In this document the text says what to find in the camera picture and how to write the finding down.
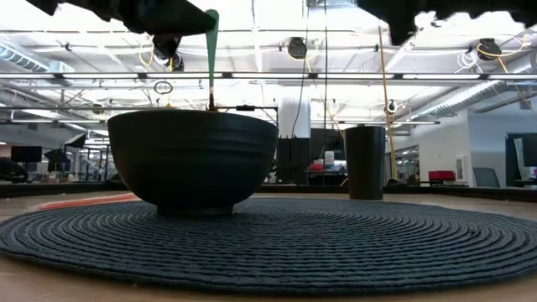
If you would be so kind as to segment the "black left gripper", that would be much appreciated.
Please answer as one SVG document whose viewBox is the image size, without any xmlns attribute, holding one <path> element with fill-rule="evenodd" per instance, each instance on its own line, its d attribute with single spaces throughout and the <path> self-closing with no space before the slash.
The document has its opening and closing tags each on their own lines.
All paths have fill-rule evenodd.
<svg viewBox="0 0 537 302">
<path fill-rule="evenodd" d="M 137 33 L 195 35 L 204 34 L 216 20 L 186 0 L 26 0 L 48 15 L 64 3 L 93 12 L 100 19 L 123 21 Z"/>
</svg>

